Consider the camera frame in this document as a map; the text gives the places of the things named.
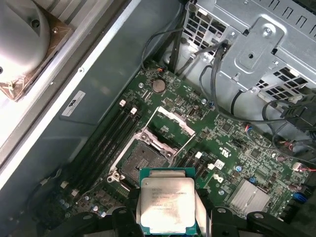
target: black cable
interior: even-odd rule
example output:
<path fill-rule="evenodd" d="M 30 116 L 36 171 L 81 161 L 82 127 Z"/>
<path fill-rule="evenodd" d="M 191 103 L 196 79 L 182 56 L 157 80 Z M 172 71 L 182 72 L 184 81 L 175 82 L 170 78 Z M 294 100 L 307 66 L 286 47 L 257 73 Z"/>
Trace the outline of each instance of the black cable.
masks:
<path fill-rule="evenodd" d="M 299 157 L 295 157 L 295 156 L 293 156 L 292 154 L 289 154 L 289 153 L 285 153 L 284 151 L 281 150 L 281 148 L 279 148 L 279 147 L 277 146 L 277 144 L 276 144 L 276 136 L 278 135 L 278 133 L 279 133 L 282 129 L 284 129 L 284 127 L 285 127 L 286 125 L 288 125 L 288 123 L 283 124 L 282 126 L 280 126 L 280 127 L 276 130 L 274 136 L 272 137 L 272 145 L 273 145 L 273 146 L 275 147 L 275 149 L 276 149 L 280 154 L 282 154 L 283 156 L 289 157 L 289 158 L 291 158 L 291 159 L 296 159 L 296 160 L 299 160 L 299 161 L 303 161 L 303 162 L 306 162 L 306 163 L 314 164 L 313 162 L 311 162 L 311 161 L 309 161 L 309 160 L 302 159 L 302 158 L 299 158 Z"/>
<path fill-rule="evenodd" d="M 235 95 L 235 97 L 233 98 L 232 100 L 232 103 L 231 103 L 231 114 L 234 115 L 234 108 L 235 108 L 235 103 L 236 103 L 236 100 L 238 99 L 238 97 L 242 94 L 242 91 L 239 90 L 237 92 L 237 94 Z"/>
<path fill-rule="evenodd" d="M 292 102 L 289 102 L 289 101 L 286 101 L 286 100 L 273 100 L 273 101 L 270 101 L 268 102 L 267 104 L 264 105 L 263 109 L 262 109 L 262 118 L 263 120 L 266 120 L 268 121 L 268 116 L 267 116 L 267 108 L 269 105 L 273 104 L 273 103 L 284 103 L 284 104 L 287 104 L 287 105 L 293 105 Z M 272 125 L 270 124 L 267 124 L 269 126 L 269 128 L 271 129 L 271 132 L 272 132 L 272 137 L 275 135 L 276 131 L 275 129 L 272 127 Z M 251 136 L 250 134 L 251 130 L 247 131 L 246 134 L 247 134 L 247 137 L 253 142 L 255 143 L 258 147 L 262 148 L 262 149 L 268 149 L 268 150 L 275 150 L 275 147 L 264 147 L 264 146 L 261 146 L 260 144 L 258 144 L 258 142 L 254 139 L 254 137 Z"/>
<path fill-rule="evenodd" d="M 145 72 L 150 72 L 152 70 L 148 70 L 145 68 L 145 65 L 144 65 L 144 61 L 145 61 L 145 54 L 146 54 L 146 51 L 147 51 L 147 47 L 148 45 L 150 44 L 150 42 L 153 40 L 153 38 L 157 37 L 157 36 L 160 36 L 160 35 L 164 35 L 164 34 L 170 34 L 170 33 L 173 33 L 173 32 L 177 32 L 177 31 L 182 31 L 184 28 L 178 28 L 178 29 L 173 29 L 173 30 L 168 30 L 168 31 L 163 31 L 163 32 L 159 32 L 159 33 L 156 33 L 154 35 L 152 35 L 149 40 L 146 42 L 145 44 L 145 47 L 143 49 L 143 52 L 142 52 L 142 57 L 141 57 L 141 68 L 145 71 Z"/>
<path fill-rule="evenodd" d="M 223 41 L 223 42 L 219 42 L 219 43 L 214 44 L 214 45 L 212 45 L 212 46 L 210 46 L 210 47 L 207 47 L 207 48 L 204 48 L 204 49 L 201 49 L 201 50 L 195 52 L 195 53 L 194 53 L 194 57 L 190 57 L 190 58 L 186 61 L 186 63 L 183 65 L 183 67 L 180 68 L 180 69 L 177 71 L 176 76 L 181 75 L 181 74 L 189 67 L 189 65 L 194 61 L 194 59 L 195 59 L 199 54 L 201 54 L 201 53 L 206 53 L 206 52 L 216 51 L 223 43 L 224 43 L 224 41 Z"/>
<path fill-rule="evenodd" d="M 212 68 L 212 66 L 211 66 L 211 65 L 207 65 L 207 66 L 202 70 L 202 72 L 201 72 L 201 74 L 199 75 L 199 78 L 198 78 L 198 85 L 199 85 L 199 87 L 200 87 L 200 89 L 201 89 L 203 95 L 204 95 L 206 98 L 209 98 L 209 95 L 208 95 L 207 92 L 205 91 L 204 86 L 203 86 L 203 84 L 202 84 L 202 77 L 203 77 L 203 75 L 205 74 L 205 72 L 206 72 L 206 70 L 207 70 L 208 68 Z"/>
<path fill-rule="evenodd" d="M 298 146 L 298 147 L 306 147 L 311 150 L 316 150 L 316 142 L 313 141 L 312 139 L 295 141 L 292 143 L 292 145 L 293 145 L 293 148 Z"/>
<path fill-rule="evenodd" d="M 179 18 L 177 28 L 183 27 L 183 25 L 184 25 L 186 13 L 187 13 L 185 6 L 182 6 L 181 12 L 182 12 L 182 14 Z M 173 34 L 174 34 L 174 43 L 173 43 L 172 52 L 170 55 L 170 61 L 169 61 L 169 65 L 168 65 L 168 70 L 171 71 L 172 73 L 174 73 L 176 70 L 176 66 L 177 66 L 177 62 L 178 62 L 178 58 L 179 58 L 182 32 L 178 31 L 178 32 L 174 32 Z"/>
<path fill-rule="evenodd" d="M 230 113 L 228 113 L 225 110 L 222 110 L 222 108 L 220 108 L 218 106 L 217 103 L 217 98 L 216 98 L 216 75 L 217 72 L 220 68 L 221 65 L 221 60 L 222 57 L 224 55 L 225 52 L 225 43 L 221 44 L 221 46 L 219 47 L 219 49 L 216 51 L 215 53 L 215 58 L 214 58 L 214 63 L 213 63 L 213 69 L 211 72 L 211 80 L 210 80 L 210 86 L 211 86 L 211 98 L 210 101 L 213 101 L 214 106 L 216 108 L 216 111 L 223 117 L 231 119 L 231 120 L 235 120 L 235 121 L 239 121 L 239 122 L 247 122 L 247 123 L 256 123 L 256 124 L 267 124 L 267 123 L 272 123 L 272 122 L 279 122 L 279 121 L 284 121 L 284 119 L 274 119 L 274 120 L 250 120 L 250 119 L 244 119 L 244 118 L 238 118 Z"/>

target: gray panel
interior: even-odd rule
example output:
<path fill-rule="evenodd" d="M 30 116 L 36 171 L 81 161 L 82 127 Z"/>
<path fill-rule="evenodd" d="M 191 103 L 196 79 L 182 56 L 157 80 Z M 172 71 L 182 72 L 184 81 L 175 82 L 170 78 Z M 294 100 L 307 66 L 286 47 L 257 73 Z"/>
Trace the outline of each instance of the gray panel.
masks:
<path fill-rule="evenodd" d="M 238 84 L 244 91 L 255 86 L 266 72 L 270 73 L 269 69 L 278 64 L 286 64 L 289 69 L 299 72 L 309 82 L 309 88 L 316 86 L 316 16 L 306 9 L 291 0 L 200 0 L 197 8 L 227 27 L 224 37 L 234 31 L 235 36 L 230 37 L 233 46 L 224 57 L 221 72 L 230 79 L 239 73 Z M 266 21 L 263 27 L 259 25 L 262 19 Z M 265 35 L 267 28 L 271 31 L 269 35 Z M 245 30 L 250 31 L 248 36 L 241 35 Z M 253 38 L 252 43 L 247 41 L 249 38 Z M 218 40 L 215 37 L 203 38 L 208 44 L 212 39 Z M 256 53 L 263 47 L 265 51 Z M 273 48 L 277 49 L 274 55 L 271 53 Z M 245 49 L 255 53 L 247 62 L 240 63 Z M 261 70 L 245 67 L 245 64 L 249 66 L 249 60 L 260 64 Z M 276 78 L 275 84 L 282 82 Z"/>
<path fill-rule="evenodd" d="M 19 211 L 32 188 L 43 177 L 74 158 L 107 109 L 139 70 L 145 42 L 172 19 L 175 20 L 178 12 L 177 0 L 141 1 L 1 189 L 0 201 L 6 207 L 1 209 L 0 220 Z M 149 51 L 157 43 L 158 39 L 154 40 Z M 62 117 L 62 112 L 78 90 L 84 91 L 85 97 L 70 117 Z"/>

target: label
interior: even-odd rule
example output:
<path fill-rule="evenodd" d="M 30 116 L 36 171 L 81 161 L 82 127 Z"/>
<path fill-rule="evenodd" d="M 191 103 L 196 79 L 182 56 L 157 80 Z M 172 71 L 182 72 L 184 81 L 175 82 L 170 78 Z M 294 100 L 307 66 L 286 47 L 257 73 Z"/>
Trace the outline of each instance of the label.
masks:
<path fill-rule="evenodd" d="M 61 115 L 69 117 L 73 113 L 73 111 L 78 106 L 78 104 L 80 103 L 80 101 L 82 100 L 84 96 L 85 96 L 85 93 L 83 91 L 81 90 L 78 91 Z"/>

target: green circuit board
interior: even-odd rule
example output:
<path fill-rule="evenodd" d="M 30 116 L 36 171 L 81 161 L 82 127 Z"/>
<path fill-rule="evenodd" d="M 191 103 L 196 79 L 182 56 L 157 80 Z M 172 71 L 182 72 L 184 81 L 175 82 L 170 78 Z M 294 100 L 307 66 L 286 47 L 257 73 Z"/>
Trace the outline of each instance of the green circuit board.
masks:
<path fill-rule="evenodd" d="M 166 90 L 161 94 L 152 90 L 153 81 L 157 78 L 166 82 Z M 178 114 L 197 133 L 177 157 L 176 165 L 182 159 L 188 159 L 187 154 L 191 150 L 203 153 L 207 163 L 215 163 L 218 159 L 225 163 L 221 170 L 209 170 L 206 167 L 200 176 L 196 177 L 196 188 L 208 189 L 210 199 L 217 206 L 228 205 L 229 197 L 242 179 L 256 177 L 256 185 L 268 190 L 267 193 L 271 197 L 265 211 L 277 217 L 291 199 L 292 192 L 287 189 L 287 185 L 301 184 L 308 175 L 291 169 L 296 161 L 277 162 L 278 154 L 275 151 L 258 148 L 247 138 L 244 124 L 218 115 L 209 103 L 202 103 L 205 98 L 198 91 L 170 72 L 160 74 L 140 71 L 121 98 L 135 104 L 143 114 L 139 128 L 146 124 L 158 106 L 163 106 L 166 110 Z M 175 122 L 159 114 L 152 119 L 150 127 L 179 146 L 184 145 L 189 138 Z M 259 133 L 253 132 L 253 136 L 263 146 L 271 144 Z M 236 140 L 242 143 L 242 148 L 234 145 Z M 236 174 L 234 167 L 238 165 L 242 167 L 242 172 Z M 219 183 L 214 179 L 214 174 L 224 181 Z M 271 183 L 269 180 L 273 175 L 276 180 Z"/>
<path fill-rule="evenodd" d="M 159 65 L 152 62 L 150 67 L 158 68 Z M 165 83 L 162 93 L 153 91 L 153 82 L 157 79 Z M 270 197 L 263 211 L 278 217 L 292 199 L 293 192 L 287 186 L 304 183 L 308 172 L 295 172 L 291 168 L 296 161 L 284 159 L 279 162 L 276 160 L 279 156 L 276 151 L 257 147 L 247 138 L 245 124 L 221 117 L 216 113 L 212 103 L 205 102 L 204 99 L 199 91 L 169 71 L 148 73 L 140 71 L 107 113 L 78 157 L 94 159 L 90 156 L 91 149 L 122 109 L 120 106 L 122 100 L 131 107 L 137 108 L 139 119 L 133 129 L 124 131 L 125 137 L 117 147 L 117 152 L 113 154 L 114 159 L 124 149 L 132 135 L 147 124 L 157 107 L 162 106 L 176 114 L 196 133 L 172 165 L 195 167 L 197 189 L 207 189 L 209 198 L 215 206 L 231 207 L 230 198 L 238 185 L 244 179 L 251 180 L 254 186 L 259 187 Z M 185 145 L 190 138 L 190 135 L 175 121 L 160 113 L 153 116 L 148 128 L 158 139 L 177 149 Z M 269 139 L 259 132 L 253 131 L 252 135 L 261 145 L 271 145 Z M 130 152 L 125 154 L 118 167 L 122 167 L 135 146 L 135 144 L 131 146 Z M 107 178 L 112 162 L 113 160 L 109 161 L 102 170 L 100 175 L 102 180 Z M 240 166 L 242 171 L 237 172 L 237 166 Z M 93 206 L 98 205 L 97 213 L 101 214 L 102 211 L 106 212 L 113 206 L 122 205 L 128 195 L 126 189 L 118 182 L 103 182 L 101 185 L 99 183 L 87 194 L 92 198 L 89 200 L 81 198 L 79 203 L 72 203 L 69 209 L 63 210 L 63 213 L 69 213 L 67 215 L 69 217 L 81 211 L 93 211 Z"/>

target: capacitor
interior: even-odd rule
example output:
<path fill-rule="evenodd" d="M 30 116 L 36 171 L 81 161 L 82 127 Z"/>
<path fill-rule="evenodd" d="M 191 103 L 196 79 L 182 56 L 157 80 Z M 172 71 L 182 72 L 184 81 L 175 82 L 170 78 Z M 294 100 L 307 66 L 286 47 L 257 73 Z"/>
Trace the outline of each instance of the capacitor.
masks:
<path fill-rule="evenodd" d="M 162 79 L 156 79 L 153 82 L 152 88 L 156 93 L 163 93 L 166 89 L 166 83 Z"/>
<path fill-rule="evenodd" d="M 299 184 L 289 184 L 287 188 L 291 191 L 297 192 L 297 191 L 301 191 L 303 189 L 303 186 Z"/>
<path fill-rule="evenodd" d="M 69 203 L 66 202 L 66 203 L 64 204 L 64 207 L 65 207 L 66 209 L 68 209 L 68 208 L 70 207 Z"/>
<path fill-rule="evenodd" d="M 59 203 L 60 203 L 61 205 L 64 205 L 64 204 L 65 204 L 65 200 L 59 199 Z"/>
<path fill-rule="evenodd" d="M 236 170 L 237 172 L 242 172 L 242 167 L 240 165 L 235 165 L 234 170 Z"/>

